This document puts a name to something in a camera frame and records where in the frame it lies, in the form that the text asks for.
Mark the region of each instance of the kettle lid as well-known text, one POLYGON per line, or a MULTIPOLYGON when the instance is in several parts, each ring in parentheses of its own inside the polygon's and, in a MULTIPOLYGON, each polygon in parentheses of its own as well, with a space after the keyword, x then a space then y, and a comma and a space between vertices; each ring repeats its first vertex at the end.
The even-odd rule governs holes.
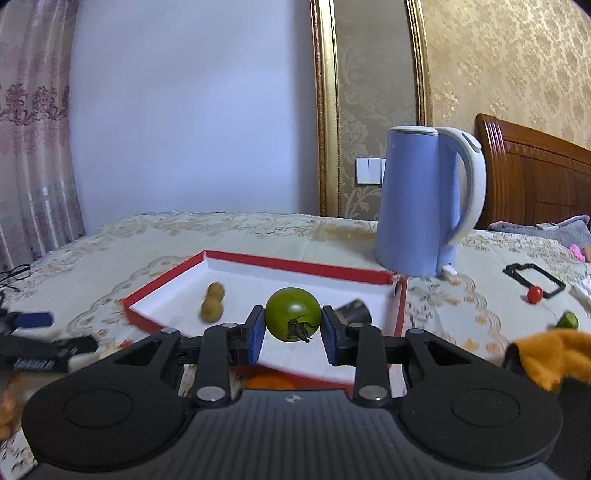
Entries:
POLYGON ((391 132, 400 134, 422 134, 422 135, 438 135, 439 132, 433 127, 422 127, 421 125, 403 125, 401 127, 393 127, 391 132))

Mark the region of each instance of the kettle handle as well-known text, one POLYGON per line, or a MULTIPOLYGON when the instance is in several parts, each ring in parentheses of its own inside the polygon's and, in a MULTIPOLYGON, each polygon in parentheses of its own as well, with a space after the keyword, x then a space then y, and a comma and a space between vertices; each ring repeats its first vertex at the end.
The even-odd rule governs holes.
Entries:
POLYGON ((486 164, 480 142, 469 133, 448 127, 437 128, 437 132, 453 138, 459 144, 457 152, 466 167, 466 206, 447 239, 448 245, 455 245, 474 228, 482 213, 486 195, 486 164))

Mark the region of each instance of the green vegetable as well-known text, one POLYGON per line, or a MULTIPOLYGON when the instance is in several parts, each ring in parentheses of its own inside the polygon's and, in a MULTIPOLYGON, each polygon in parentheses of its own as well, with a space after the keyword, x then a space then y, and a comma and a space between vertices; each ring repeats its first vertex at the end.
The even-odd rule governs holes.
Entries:
POLYGON ((301 288, 282 288, 267 300, 265 325, 283 342, 309 342, 320 326, 320 304, 301 288))
POLYGON ((573 312, 571 312, 570 310, 567 310, 566 312, 564 312, 562 314, 562 317, 558 321, 558 324, 556 325, 556 327, 557 328, 577 329, 577 328, 579 328, 579 319, 577 318, 577 316, 573 312))

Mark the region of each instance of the blue handle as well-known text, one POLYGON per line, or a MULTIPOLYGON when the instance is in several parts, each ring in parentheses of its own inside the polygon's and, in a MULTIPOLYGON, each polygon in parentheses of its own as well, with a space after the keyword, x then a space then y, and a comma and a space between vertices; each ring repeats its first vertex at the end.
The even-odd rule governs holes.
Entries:
POLYGON ((21 313, 14 319, 15 328, 39 328, 53 325, 53 316, 49 312, 21 313))

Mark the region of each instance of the green tomato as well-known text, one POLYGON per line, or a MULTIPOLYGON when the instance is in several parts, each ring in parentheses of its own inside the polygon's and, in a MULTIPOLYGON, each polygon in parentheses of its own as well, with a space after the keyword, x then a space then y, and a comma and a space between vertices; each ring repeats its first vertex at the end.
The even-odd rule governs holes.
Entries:
POLYGON ((309 342, 309 337, 320 326, 320 304, 301 288, 282 288, 267 300, 265 325, 283 342, 309 342))

